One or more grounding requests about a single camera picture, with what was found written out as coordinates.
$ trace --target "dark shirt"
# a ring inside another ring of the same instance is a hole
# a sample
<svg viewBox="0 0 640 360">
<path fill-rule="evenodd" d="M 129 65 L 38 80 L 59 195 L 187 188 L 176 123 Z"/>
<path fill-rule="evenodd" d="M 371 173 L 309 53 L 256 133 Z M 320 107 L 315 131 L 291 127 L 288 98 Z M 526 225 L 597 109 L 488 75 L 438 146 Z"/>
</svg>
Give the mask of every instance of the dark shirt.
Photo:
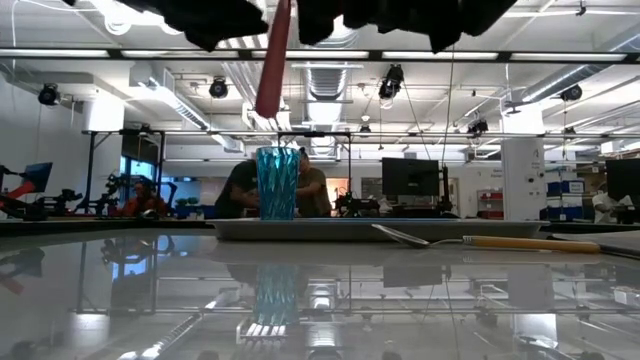
<svg viewBox="0 0 640 360">
<path fill-rule="evenodd" d="M 232 185 L 244 192 L 249 192 L 258 186 L 258 166 L 255 160 L 243 161 L 231 170 L 231 175 L 216 201 L 216 217 L 219 219 L 242 217 L 244 205 L 231 199 Z"/>
<path fill-rule="evenodd" d="M 298 177 L 298 188 L 304 188 L 312 183 L 320 184 L 320 190 L 310 196 L 298 197 L 298 212 L 300 216 L 325 217 L 331 215 L 331 202 L 327 193 L 327 178 L 322 170 L 310 168 Z"/>
</svg>

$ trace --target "window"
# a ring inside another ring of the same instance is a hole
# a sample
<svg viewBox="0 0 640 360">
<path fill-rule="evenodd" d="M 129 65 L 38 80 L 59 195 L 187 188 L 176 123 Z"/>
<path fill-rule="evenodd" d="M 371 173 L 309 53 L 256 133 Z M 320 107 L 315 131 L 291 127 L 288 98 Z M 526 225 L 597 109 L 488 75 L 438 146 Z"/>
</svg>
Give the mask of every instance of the window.
<svg viewBox="0 0 640 360">
<path fill-rule="evenodd" d="M 141 175 L 150 180 L 154 180 L 155 167 L 149 163 L 142 161 L 131 160 L 131 174 Z"/>
</svg>

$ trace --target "white shirt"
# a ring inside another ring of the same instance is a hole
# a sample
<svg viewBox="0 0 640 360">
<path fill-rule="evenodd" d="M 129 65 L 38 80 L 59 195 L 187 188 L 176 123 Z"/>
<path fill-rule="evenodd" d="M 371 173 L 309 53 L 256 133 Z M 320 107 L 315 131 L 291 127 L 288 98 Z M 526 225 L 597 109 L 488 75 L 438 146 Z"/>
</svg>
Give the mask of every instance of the white shirt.
<svg viewBox="0 0 640 360">
<path fill-rule="evenodd" d="M 596 212 L 596 218 L 594 221 L 596 224 L 615 223 L 616 218 L 611 216 L 611 210 L 618 205 L 633 205 L 629 196 L 625 196 L 620 201 L 616 201 L 615 199 L 610 198 L 608 193 L 598 194 L 594 196 L 591 201 L 593 202 L 593 207 Z M 595 209 L 596 205 L 604 205 L 607 208 L 607 212 L 603 213 L 598 211 Z"/>
</svg>

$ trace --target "air duct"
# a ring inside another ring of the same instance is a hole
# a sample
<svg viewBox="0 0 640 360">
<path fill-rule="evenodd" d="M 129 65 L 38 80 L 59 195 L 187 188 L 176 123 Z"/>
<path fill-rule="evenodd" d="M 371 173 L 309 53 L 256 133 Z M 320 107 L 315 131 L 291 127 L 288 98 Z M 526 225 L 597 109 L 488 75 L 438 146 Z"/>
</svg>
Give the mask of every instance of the air duct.
<svg viewBox="0 0 640 360">
<path fill-rule="evenodd" d="M 640 51 L 640 24 L 606 42 L 597 52 L 638 52 Z M 520 98 L 526 102 L 538 102 L 570 88 L 613 65 L 571 65 L 566 66 L 542 81 L 526 88 Z"/>
<path fill-rule="evenodd" d="M 326 40 L 316 44 L 319 49 L 345 49 L 355 46 L 358 32 L 342 23 L 342 16 L 333 22 L 333 33 Z M 336 68 L 336 63 L 314 63 L 313 68 L 305 69 L 307 116 L 312 123 L 312 130 L 333 131 L 342 115 L 342 100 L 346 97 L 349 69 Z M 313 138 L 311 154 L 334 155 L 335 140 L 333 138 Z"/>
</svg>

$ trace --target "metal frame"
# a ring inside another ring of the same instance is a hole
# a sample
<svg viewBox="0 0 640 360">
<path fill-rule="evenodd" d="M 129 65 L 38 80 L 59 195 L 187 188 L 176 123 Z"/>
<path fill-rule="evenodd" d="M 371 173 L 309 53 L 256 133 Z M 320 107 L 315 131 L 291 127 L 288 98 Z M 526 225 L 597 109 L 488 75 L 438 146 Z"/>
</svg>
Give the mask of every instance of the metal frame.
<svg viewBox="0 0 640 360">
<path fill-rule="evenodd" d="M 89 164 L 87 166 L 87 185 L 86 185 L 86 190 L 85 190 L 85 198 L 91 200 L 91 182 L 93 180 L 93 159 L 94 159 L 94 155 L 95 155 L 95 150 L 102 145 L 102 143 L 107 140 L 107 138 L 111 135 L 140 135 L 140 134 L 147 134 L 147 135 L 160 135 L 160 146 L 158 149 L 158 159 L 156 161 L 156 178 L 154 179 L 155 182 L 157 182 L 158 184 L 158 191 L 160 191 L 160 184 L 162 184 L 162 169 L 163 169 L 163 164 L 164 164 L 164 155 L 165 155 L 165 147 L 166 147 L 166 140 L 167 140 L 167 134 L 165 131 L 157 131 L 157 130 L 150 130 L 150 131 L 144 131 L 144 130 L 129 130 L 129 129 L 122 129 L 122 130 L 117 130 L 117 131 L 82 131 L 82 134 L 84 135 L 89 135 L 90 136 L 90 140 L 89 140 Z M 99 134 L 103 134 L 104 137 L 102 139 L 100 139 L 100 141 L 98 141 L 96 143 L 96 137 Z M 88 214 L 89 213 L 89 208 L 86 207 L 84 209 L 84 213 Z"/>
<path fill-rule="evenodd" d="M 385 63 L 478 63 L 478 64 L 576 64 L 637 65 L 637 52 L 560 51 L 455 51 L 433 54 L 430 50 L 334 49 L 330 55 L 319 49 L 289 49 L 286 59 L 295 62 L 349 61 Z M 0 47 L 0 59 L 38 60 L 134 60 L 134 61 L 264 61 L 265 49 L 227 49 L 207 52 L 196 48 L 42 48 Z"/>
</svg>

